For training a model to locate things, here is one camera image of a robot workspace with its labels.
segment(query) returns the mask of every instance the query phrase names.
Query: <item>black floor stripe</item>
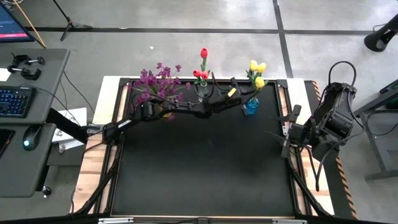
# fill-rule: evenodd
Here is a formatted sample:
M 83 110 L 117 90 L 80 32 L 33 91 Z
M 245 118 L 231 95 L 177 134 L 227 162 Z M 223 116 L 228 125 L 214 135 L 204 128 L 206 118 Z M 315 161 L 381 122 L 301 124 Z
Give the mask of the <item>black floor stripe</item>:
M 285 30 L 286 34 L 303 35 L 369 35 L 370 30 Z
M 64 27 L 36 27 L 41 32 L 63 32 Z M 76 28 L 69 32 L 103 32 L 103 33 L 192 33 L 192 34 L 278 34 L 276 29 L 185 29 L 185 28 Z
M 274 3 L 275 18 L 276 18 L 276 24 L 278 26 L 278 31 L 279 31 L 280 47 L 282 48 L 282 57 L 284 59 L 286 77 L 293 78 L 292 65 L 290 64 L 289 51 L 287 50 L 286 37 L 285 37 L 285 33 L 284 33 L 284 25 L 282 23 L 282 16 L 280 16 L 278 0 L 272 0 L 272 3 Z

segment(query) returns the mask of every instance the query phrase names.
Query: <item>vase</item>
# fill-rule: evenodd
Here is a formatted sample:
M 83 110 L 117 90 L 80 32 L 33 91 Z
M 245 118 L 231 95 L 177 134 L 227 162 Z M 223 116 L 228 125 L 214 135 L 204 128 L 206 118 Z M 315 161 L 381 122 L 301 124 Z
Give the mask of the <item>vase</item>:
M 256 97 L 251 98 L 245 105 L 248 111 L 248 115 L 253 115 L 256 113 L 259 107 L 259 100 Z
M 204 98 L 207 97 L 209 94 L 209 88 L 207 86 L 207 82 L 201 82 L 199 87 L 198 87 L 198 93 L 199 93 L 199 101 L 202 102 Z

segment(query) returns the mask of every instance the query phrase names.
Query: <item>red tulip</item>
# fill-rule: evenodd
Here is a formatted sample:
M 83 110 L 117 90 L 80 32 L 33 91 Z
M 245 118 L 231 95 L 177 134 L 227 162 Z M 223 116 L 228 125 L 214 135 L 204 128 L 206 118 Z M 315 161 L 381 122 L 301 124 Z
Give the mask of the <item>red tulip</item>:
M 193 76 L 194 77 L 200 78 L 200 75 L 201 75 L 201 71 L 200 70 L 194 70 L 193 71 Z
M 202 72 L 201 73 L 201 78 L 206 80 L 209 77 L 209 73 L 208 72 Z
M 200 56 L 202 58 L 207 58 L 207 49 L 206 48 L 201 49 Z

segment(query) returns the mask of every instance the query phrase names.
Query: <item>computer mouse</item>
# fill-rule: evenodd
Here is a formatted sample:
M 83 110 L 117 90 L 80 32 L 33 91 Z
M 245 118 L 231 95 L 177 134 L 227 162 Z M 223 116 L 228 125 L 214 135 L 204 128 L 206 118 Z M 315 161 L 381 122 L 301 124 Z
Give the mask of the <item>computer mouse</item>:
M 32 151 L 37 147 L 41 132 L 41 124 L 34 124 L 26 129 L 24 138 L 22 140 L 22 145 L 26 151 Z

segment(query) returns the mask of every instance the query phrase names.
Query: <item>tulip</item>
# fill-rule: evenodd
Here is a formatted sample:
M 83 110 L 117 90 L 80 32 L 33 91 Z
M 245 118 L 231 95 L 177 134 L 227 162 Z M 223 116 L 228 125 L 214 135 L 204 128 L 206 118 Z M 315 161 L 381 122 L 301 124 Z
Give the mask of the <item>tulip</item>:
M 208 72 L 202 72 L 201 73 L 201 78 L 206 80 L 209 77 L 209 73 Z
M 262 79 L 261 77 L 257 77 L 255 83 L 256 83 L 257 90 L 261 90 L 262 87 L 264 87 L 266 85 L 264 83 L 264 79 Z
M 257 62 L 255 60 L 250 61 L 250 70 L 256 71 L 257 70 Z
M 201 77 L 201 71 L 200 70 L 194 70 L 193 71 L 193 76 L 197 77 L 197 78 L 200 78 Z
M 257 72 L 263 73 L 267 68 L 267 65 L 265 63 L 261 63 L 257 66 Z
M 207 49 L 206 48 L 201 49 L 200 56 L 202 58 L 207 58 Z

